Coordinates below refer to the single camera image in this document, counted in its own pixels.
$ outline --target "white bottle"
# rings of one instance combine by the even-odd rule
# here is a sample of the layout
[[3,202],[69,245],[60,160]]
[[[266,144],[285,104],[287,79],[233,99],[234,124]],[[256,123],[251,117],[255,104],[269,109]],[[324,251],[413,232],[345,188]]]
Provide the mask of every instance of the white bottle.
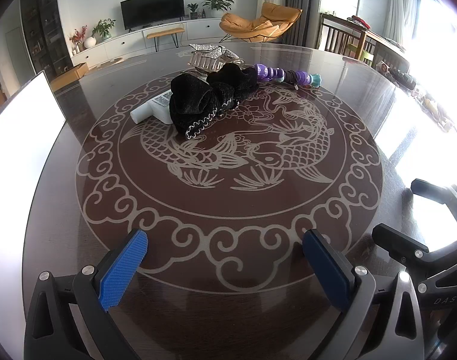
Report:
[[130,116],[135,124],[144,121],[147,117],[152,115],[165,124],[173,124],[168,107],[171,95],[172,91],[170,90],[163,92],[153,99],[146,101],[142,105],[139,105],[132,112],[130,112]]

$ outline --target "white tv cabinet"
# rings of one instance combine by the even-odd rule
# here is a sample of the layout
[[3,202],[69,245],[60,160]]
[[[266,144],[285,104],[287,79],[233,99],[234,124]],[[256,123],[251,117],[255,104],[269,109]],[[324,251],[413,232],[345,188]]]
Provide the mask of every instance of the white tv cabinet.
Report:
[[[147,35],[173,28],[185,30],[185,32],[177,34],[180,46],[188,46],[189,43],[218,43],[225,35],[219,24],[220,19],[194,19],[142,28],[110,38],[79,52],[72,57],[73,66],[86,62],[91,68],[120,56],[128,59],[133,56],[154,53],[155,38],[147,39]],[[170,35],[161,37],[160,50],[170,48],[175,48],[172,37]]]

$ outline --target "round vase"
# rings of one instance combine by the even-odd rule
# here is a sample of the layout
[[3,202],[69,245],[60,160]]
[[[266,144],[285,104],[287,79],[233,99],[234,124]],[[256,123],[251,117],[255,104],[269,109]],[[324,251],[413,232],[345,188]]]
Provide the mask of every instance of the round vase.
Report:
[[83,44],[87,49],[89,49],[90,47],[93,47],[97,44],[97,40],[93,36],[91,36],[90,38],[85,39],[85,42],[83,42]]
[[212,9],[212,17],[221,18],[227,11],[223,9]]

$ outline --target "round table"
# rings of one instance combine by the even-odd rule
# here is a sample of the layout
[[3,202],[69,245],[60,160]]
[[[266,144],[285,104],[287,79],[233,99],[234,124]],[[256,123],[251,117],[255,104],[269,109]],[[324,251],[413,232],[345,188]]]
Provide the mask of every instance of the round table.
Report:
[[303,257],[304,231],[316,227],[379,275],[402,266],[373,244],[378,223],[431,250],[457,239],[448,210],[407,189],[414,178],[457,181],[457,142],[413,99],[341,55],[225,46],[250,65],[320,73],[322,87],[262,84],[190,141],[128,117],[189,68],[190,48],[131,58],[59,91],[67,123],[32,204],[25,306],[41,271],[74,274],[139,227],[149,251],[110,314],[142,359],[306,359],[338,312]]

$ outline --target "television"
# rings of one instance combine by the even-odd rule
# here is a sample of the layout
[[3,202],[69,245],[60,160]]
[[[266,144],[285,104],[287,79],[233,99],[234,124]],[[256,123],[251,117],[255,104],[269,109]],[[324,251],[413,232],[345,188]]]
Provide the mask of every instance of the television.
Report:
[[125,0],[120,5],[126,30],[185,16],[183,0]]

